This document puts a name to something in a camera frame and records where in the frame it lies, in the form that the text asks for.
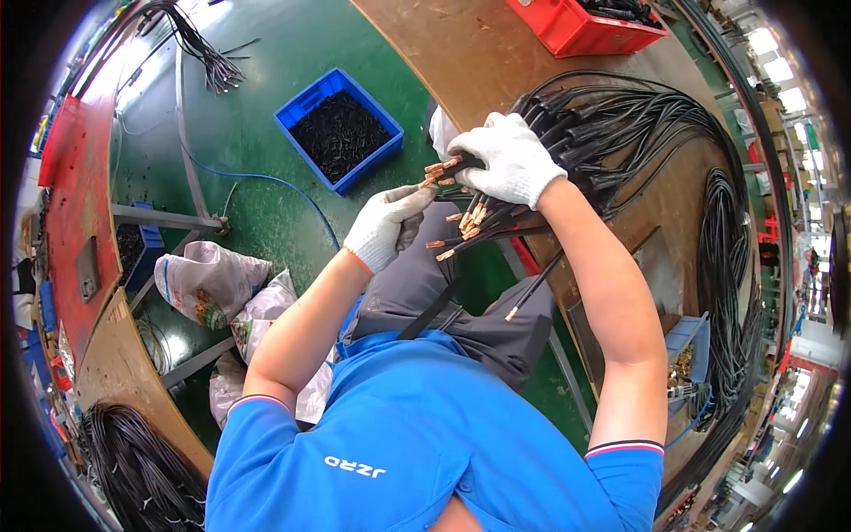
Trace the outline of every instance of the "worker in background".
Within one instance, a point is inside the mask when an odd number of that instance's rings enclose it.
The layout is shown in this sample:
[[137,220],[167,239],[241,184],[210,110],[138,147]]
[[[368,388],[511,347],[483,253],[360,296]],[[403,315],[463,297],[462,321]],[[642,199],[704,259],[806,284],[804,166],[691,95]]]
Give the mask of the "worker in background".
[[[606,361],[588,452],[512,390],[549,332],[538,330],[549,327],[546,286],[511,323],[515,289],[484,316],[434,329],[450,307],[415,340],[397,340],[452,279],[425,242],[457,234],[444,219],[451,203],[403,186],[367,202],[257,349],[216,452],[208,531],[650,530],[666,356],[642,273],[519,115],[492,113],[449,149],[487,165],[460,182],[538,210],[565,249]],[[337,345],[325,413],[299,433],[296,396],[365,289]]]

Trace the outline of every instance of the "gray pants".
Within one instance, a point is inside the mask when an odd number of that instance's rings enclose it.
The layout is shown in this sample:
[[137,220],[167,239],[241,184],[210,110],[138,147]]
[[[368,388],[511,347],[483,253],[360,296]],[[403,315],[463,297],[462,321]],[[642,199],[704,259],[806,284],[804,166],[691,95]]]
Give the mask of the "gray pants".
[[[343,335],[346,344],[374,333],[405,329],[457,275],[455,258],[437,262],[435,257],[444,249],[426,249],[426,242],[460,235],[458,224],[445,220],[458,208],[450,202],[435,202],[425,211],[414,243],[373,277]],[[510,322],[505,320],[535,277],[527,277],[503,292],[484,315],[475,317],[462,311],[445,328],[470,358],[483,363],[514,390],[526,384],[552,327],[553,299],[546,283],[535,290]],[[450,301],[429,328],[439,328],[458,309],[459,305]]]

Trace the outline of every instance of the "gloved hand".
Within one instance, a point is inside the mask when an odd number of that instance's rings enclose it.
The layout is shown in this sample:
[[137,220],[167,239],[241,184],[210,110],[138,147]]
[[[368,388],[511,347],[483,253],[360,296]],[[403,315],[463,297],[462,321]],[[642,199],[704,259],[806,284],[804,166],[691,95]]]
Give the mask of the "gloved hand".
[[509,203],[525,203],[534,210],[550,181],[567,177],[556,166],[523,117],[492,112],[483,128],[462,133],[449,143],[450,155],[469,152],[482,159],[487,170],[461,170],[455,179]]
[[437,195],[437,186],[406,185],[372,196],[357,215],[343,247],[375,275],[414,241],[423,210]]

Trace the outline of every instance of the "blue polo shirt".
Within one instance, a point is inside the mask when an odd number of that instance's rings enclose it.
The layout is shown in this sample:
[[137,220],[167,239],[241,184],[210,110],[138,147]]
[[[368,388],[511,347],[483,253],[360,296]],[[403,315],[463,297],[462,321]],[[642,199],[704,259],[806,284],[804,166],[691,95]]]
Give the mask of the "blue polo shirt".
[[322,419],[299,433],[275,398],[230,411],[209,479],[206,530],[428,530],[456,494],[483,530],[650,530],[657,443],[580,457],[443,332],[338,345]]

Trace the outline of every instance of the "blue hose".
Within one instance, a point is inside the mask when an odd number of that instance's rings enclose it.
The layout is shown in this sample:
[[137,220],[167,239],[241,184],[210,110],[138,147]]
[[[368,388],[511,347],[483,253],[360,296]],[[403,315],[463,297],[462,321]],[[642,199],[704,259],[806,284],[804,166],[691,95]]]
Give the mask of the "blue hose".
[[294,191],[298,192],[299,195],[301,195],[311,205],[311,207],[313,207],[313,210],[317,211],[317,215],[319,215],[319,220],[321,220],[323,225],[325,226],[325,231],[328,232],[328,237],[331,239],[331,243],[334,245],[334,249],[337,250],[337,251],[340,251],[340,245],[337,243],[337,237],[335,237],[334,232],[331,231],[331,226],[328,224],[328,220],[325,219],[325,215],[322,214],[322,211],[319,210],[319,206],[316,205],[313,202],[313,200],[310,198],[310,196],[305,194],[299,187],[297,187],[297,186],[293,185],[292,183],[285,181],[283,179],[279,179],[277,177],[272,177],[271,175],[239,174],[237,172],[222,172],[221,170],[211,169],[209,166],[205,166],[204,164],[201,164],[200,162],[198,162],[198,160],[195,159],[192,156],[191,153],[189,153],[189,150],[186,149],[186,146],[183,146],[182,142],[180,143],[180,147],[183,148],[183,151],[186,152],[186,155],[189,156],[189,158],[192,160],[193,163],[197,164],[198,166],[207,170],[208,172],[212,172],[214,174],[221,174],[221,175],[231,175],[231,176],[234,176],[234,177],[261,177],[263,179],[268,179],[268,180],[277,181],[278,183],[283,183],[284,185],[286,185],[289,188],[293,189]]
[[680,441],[680,440],[683,438],[683,436],[685,436],[686,434],[688,434],[688,432],[689,432],[689,431],[691,431],[691,430],[694,428],[694,426],[695,426],[695,425],[697,425],[697,422],[698,422],[698,421],[700,420],[700,418],[703,416],[703,413],[704,413],[704,412],[706,412],[706,407],[708,407],[708,406],[709,406],[709,402],[710,402],[711,400],[712,400],[712,386],[709,386],[709,395],[708,395],[708,396],[706,396],[706,402],[705,402],[705,403],[703,403],[703,408],[702,408],[702,409],[700,409],[700,413],[699,413],[699,414],[697,414],[697,417],[695,417],[695,418],[692,420],[691,425],[689,425],[689,426],[687,426],[687,427],[686,427],[686,430],[682,431],[682,432],[680,433],[680,435],[679,435],[679,436],[677,436],[676,438],[674,438],[674,441],[672,441],[672,442],[668,443],[668,444],[665,446],[665,449],[670,449],[671,447],[673,447],[673,446],[674,446],[674,445],[675,445],[678,441]]

